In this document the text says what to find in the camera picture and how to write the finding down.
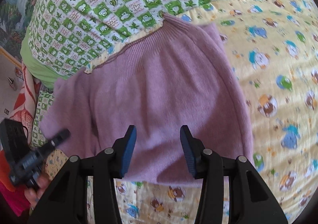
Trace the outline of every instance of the orange fabric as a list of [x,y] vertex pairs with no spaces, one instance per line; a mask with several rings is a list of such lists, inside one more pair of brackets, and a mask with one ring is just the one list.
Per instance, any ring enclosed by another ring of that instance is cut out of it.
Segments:
[[10,166],[5,158],[4,150],[2,150],[0,151],[0,181],[10,192],[14,192],[16,189],[10,182],[9,173]]

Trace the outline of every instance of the cartoon bear print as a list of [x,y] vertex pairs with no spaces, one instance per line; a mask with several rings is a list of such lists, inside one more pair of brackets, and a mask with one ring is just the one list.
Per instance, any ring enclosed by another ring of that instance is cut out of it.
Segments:
[[271,118],[277,114],[277,100],[268,94],[263,94],[258,100],[257,110],[265,117]]
[[318,84],[318,70],[312,69],[311,71],[311,79],[315,84]]
[[317,100],[315,98],[315,93],[312,90],[309,90],[306,93],[305,104],[308,108],[315,110],[317,107]]
[[273,19],[271,19],[271,18],[264,18],[263,23],[271,28],[276,28],[278,25],[277,22],[273,21]]
[[296,179],[297,179],[297,173],[295,171],[289,171],[280,180],[279,190],[282,192],[287,192],[295,184]]
[[313,36],[313,39],[314,39],[316,42],[318,42],[318,35],[312,34],[312,36]]
[[155,212],[162,212],[164,210],[163,202],[158,198],[151,198],[150,205]]
[[170,197],[170,199],[174,200],[175,202],[180,202],[184,200],[186,196],[186,191],[185,189],[179,186],[176,186],[176,187],[169,186],[168,196]]
[[117,181],[116,188],[120,194],[125,194],[127,192],[127,188],[122,182]]
[[273,3],[279,8],[285,8],[281,0],[273,0]]
[[307,202],[309,201],[309,198],[311,197],[311,190],[308,190],[301,198],[298,206],[304,207],[306,206]]
[[231,10],[230,11],[231,16],[241,16],[242,14],[243,14],[243,12],[241,12],[239,10]]

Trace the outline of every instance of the green pillow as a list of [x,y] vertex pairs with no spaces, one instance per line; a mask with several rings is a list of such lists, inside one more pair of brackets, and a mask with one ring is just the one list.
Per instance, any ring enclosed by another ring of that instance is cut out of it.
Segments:
[[52,89],[57,78],[67,79],[68,76],[61,76],[55,73],[32,56],[32,52],[28,44],[29,33],[30,30],[27,28],[25,37],[21,43],[20,54],[22,56],[23,63],[34,77],[41,80],[44,86]]

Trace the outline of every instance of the human hand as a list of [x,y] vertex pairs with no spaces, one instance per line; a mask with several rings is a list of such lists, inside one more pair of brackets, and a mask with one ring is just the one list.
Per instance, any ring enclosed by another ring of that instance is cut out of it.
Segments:
[[50,184],[49,175],[47,173],[42,173],[37,179],[37,184],[40,188],[37,192],[33,188],[29,188],[24,191],[24,196],[30,202],[33,209]]

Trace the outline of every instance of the black handheld device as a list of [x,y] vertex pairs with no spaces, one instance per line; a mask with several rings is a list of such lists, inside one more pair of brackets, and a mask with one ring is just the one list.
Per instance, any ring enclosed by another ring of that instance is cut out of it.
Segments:
[[10,166],[9,179],[14,186],[25,184],[28,188],[39,189],[36,183],[43,161],[57,146],[70,135],[62,130],[42,147],[31,150],[21,122],[4,119],[0,123],[0,139],[6,160]]

